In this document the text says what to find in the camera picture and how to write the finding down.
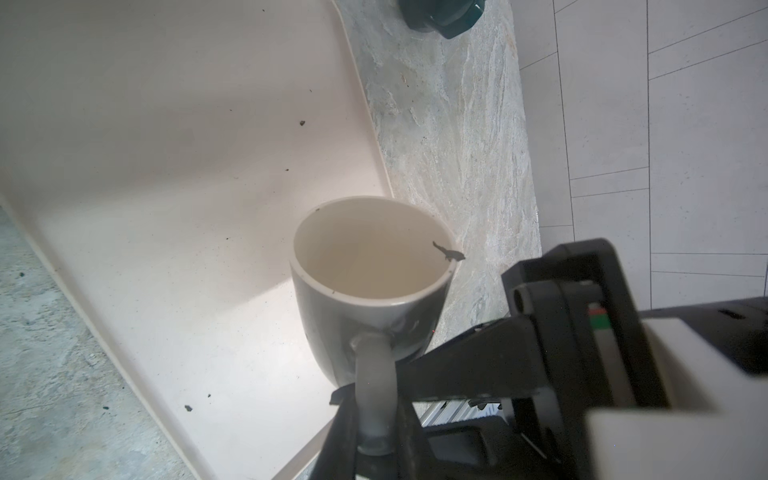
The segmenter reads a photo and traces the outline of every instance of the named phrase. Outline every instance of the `white mug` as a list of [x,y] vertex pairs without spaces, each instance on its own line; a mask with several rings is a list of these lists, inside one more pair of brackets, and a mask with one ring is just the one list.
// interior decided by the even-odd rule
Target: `white mug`
[[310,348],[336,386],[355,382],[359,450],[393,448],[395,361],[424,353],[456,270],[434,215],[386,197],[350,197],[314,209],[290,258]]

